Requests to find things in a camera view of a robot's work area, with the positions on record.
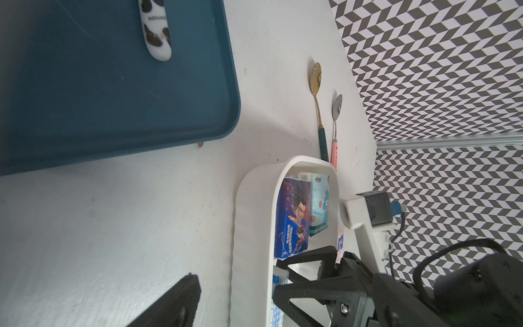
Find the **teal tissue pack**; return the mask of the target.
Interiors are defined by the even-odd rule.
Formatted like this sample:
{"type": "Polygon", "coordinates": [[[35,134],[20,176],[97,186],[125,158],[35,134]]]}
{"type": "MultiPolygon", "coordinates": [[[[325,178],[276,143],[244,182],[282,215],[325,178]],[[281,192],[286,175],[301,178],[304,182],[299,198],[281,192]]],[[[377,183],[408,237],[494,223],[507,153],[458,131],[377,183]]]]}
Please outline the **teal tissue pack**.
{"type": "Polygon", "coordinates": [[[328,227],[330,176],[328,174],[300,172],[298,178],[311,184],[311,226],[309,234],[313,237],[328,227]]]}

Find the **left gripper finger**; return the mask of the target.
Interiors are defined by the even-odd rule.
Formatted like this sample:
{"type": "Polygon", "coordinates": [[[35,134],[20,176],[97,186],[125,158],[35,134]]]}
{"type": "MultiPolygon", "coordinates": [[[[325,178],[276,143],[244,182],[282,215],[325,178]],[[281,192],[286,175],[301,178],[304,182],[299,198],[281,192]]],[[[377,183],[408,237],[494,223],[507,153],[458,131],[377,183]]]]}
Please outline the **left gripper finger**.
{"type": "Polygon", "coordinates": [[[131,326],[193,326],[200,302],[197,275],[188,274],[142,312],[131,326]]]}

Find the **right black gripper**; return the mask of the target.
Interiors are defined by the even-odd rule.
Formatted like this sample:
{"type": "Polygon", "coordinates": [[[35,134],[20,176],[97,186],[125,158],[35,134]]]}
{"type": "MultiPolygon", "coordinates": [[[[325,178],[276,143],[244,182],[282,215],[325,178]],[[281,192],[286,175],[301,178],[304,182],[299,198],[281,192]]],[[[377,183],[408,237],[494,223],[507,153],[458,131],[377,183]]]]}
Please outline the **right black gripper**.
{"type": "Polygon", "coordinates": [[[329,245],[277,260],[276,267],[288,271],[291,282],[300,283],[277,286],[272,297],[274,304],[299,326],[321,326],[293,302],[304,298],[313,299],[326,308],[331,326],[448,325],[419,299],[412,286],[381,273],[372,274],[353,253],[343,254],[339,277],[333,277],[336,259],[337,249],[329,245]],[[310,262],[320,263],[314,281],[290,267],[310,262]]]}

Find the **white plastic storage box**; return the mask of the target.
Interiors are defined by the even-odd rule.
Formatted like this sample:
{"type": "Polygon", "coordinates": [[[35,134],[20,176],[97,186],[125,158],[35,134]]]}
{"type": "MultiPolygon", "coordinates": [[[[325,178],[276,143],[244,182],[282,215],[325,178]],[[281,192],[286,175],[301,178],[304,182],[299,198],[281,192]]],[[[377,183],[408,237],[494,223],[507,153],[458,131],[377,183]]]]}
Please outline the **white plastic storage box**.
{"type": "Polygon", "coordinates": [[[299,155],[283,163],[254,168],[242,179],[236,195],[230,326],[270,324],[276,203],[283,179],[299,172],[330,176],[328,228],[310,238],[308,248],[336,247],[341,238],[342,252],[359,252],[355,234],[340,217],[341,188],[331,164],[299,155]]]}

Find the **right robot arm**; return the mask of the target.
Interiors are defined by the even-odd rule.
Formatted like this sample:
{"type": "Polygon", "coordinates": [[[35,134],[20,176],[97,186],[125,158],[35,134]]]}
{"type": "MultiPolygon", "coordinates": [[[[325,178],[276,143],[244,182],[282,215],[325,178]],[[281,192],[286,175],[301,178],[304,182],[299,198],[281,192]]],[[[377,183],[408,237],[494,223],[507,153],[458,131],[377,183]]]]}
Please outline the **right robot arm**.
{"type": "Polygon", "coordinates": [[[412,283],[372,273],[355,254],[339,258],[327,246],[280,260],[290,282],[276,286],[273,302],[299,326],[318,321],[295,304],[312,298],[325,306],[333,326],[521,326],[522,262],[488,238],[463,241],[426,258],[412,283]],[[466,247],[491,254],[437,278],[425,287],[425,268],[466,247]]]}

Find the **cartoon dark blue tissue pack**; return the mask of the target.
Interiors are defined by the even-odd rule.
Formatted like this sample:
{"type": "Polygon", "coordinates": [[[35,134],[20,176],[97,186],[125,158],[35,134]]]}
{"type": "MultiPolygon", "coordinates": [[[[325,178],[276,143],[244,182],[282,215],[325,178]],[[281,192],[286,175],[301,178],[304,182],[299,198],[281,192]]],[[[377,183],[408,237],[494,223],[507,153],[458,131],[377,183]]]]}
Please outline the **cartoon dark blue tissue pack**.
{"type": "Polygon", "coordinates": [[[310,182],[284,178],[276,203],[276,258],[283,260],[307,250],[311,224],[310,198],[310,182]]]}

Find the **pink white tissue pack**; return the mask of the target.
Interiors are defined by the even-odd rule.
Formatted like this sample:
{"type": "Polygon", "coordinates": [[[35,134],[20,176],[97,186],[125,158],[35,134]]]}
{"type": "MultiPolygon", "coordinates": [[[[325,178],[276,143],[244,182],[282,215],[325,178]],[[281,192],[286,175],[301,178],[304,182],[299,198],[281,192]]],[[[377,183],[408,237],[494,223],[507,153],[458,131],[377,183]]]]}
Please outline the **pink white tissue pack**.
{"type": "Polygon", "coordinates": [[[337,232],[337,256],[336,263],[339,264],[343,257],[344,228],[339,228],[337,232]]]}

